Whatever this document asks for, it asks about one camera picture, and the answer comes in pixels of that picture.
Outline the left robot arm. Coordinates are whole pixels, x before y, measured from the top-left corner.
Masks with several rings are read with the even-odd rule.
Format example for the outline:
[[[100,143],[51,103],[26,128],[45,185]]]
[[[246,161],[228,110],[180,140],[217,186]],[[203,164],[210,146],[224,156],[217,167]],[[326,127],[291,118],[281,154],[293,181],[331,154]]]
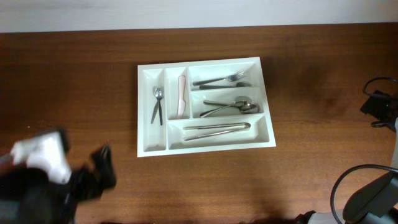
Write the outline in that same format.
[[[115,188],[111,147],[92,152],[94,168],[71,169],[67,132],[53,129],[14,143],[1,162],[14,169],[1,174],[1,223],[74,223],[79,203],[99,199]]]

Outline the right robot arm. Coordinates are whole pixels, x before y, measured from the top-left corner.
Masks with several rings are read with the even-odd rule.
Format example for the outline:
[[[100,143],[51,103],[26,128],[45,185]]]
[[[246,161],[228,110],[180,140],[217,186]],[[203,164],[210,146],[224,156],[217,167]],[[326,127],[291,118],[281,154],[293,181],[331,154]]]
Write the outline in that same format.
[[[397,132],[397,95],[391,96],[380,90],[369,95],[360,108],[364,114],[374,116],[374,128],[387,127]],[[385,174],[355,191],[342,210],[335,208],[335,195],[339,184],[349,174],[362,169],[383,170]],[[397,223],[397,145],[389,166],[364,164],[345,171],[335,182],[330,195],[330,213],[309,211],[293,221],[302,224],[317,223]]]

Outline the metal tablespoon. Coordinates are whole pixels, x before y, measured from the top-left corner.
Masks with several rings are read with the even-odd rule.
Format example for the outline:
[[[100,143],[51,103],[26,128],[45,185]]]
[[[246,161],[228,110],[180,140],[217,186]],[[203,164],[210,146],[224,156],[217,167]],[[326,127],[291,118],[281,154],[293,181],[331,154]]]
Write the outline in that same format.
[[[205,105],[213,105],[213,106],[227,106],[228,105],[226,103],[220,103],[220,102],[208,101],[208,100],[205,100],[203,103]],[[260,112],[260,107],[258,104],[249,103],[248,101],[244,101],[242,103],[236,103],[234,105],[231,105],[231,107],[237,108],[242,114],[253,114],[253,113]]]
[[[235,98],[235,100],[232,103],[228,104],[227,106],[222,106],[222,107],[217,108],[217,109],[213,109],[213,110],[210,110],[210,111],[203,112],[203,113],[200,114],[200,117],[201,118],[207,117],[207,116],[209,116],[209,115],[211,115],[211,114],[213,114],[215,112],[218,112],[218,111],[223,110],[225,108],[229,108],[229,107],[231,107],[231,105],[234,105],[236,103],[242,103],[244,101],[248,101],[249,103],[252,103],[250,98],[248,98],[246,96],[238,96],[237,98]]]

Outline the metal fork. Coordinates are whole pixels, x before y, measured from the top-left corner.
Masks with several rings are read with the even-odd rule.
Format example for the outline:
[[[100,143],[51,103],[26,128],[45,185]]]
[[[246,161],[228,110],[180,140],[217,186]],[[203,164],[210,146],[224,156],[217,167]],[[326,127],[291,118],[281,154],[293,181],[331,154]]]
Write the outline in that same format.
[[[237,82],[234,85],[200,85],[200,90],[213,90],[213,89],[221,89],[221,88],[241,88],[241,87],[250,87],[252,86],[247,82]]]
[[[214,78],[214,79],[211,79],[211,80],[196,81],[196,82],[193,82],[192,85],[193,86],[200,86],[200,85],[213,83],[213,82],[218,82],[218,81],[223,81],[223,80],[228,81],[228,82],[235,82],[237,80],[240,80],[240,79],[244,78],[245,76],[246,76],[246,74],[244,72],[238,72],[238,73],[235,73],[233,75],[228,75],[226,77]]]

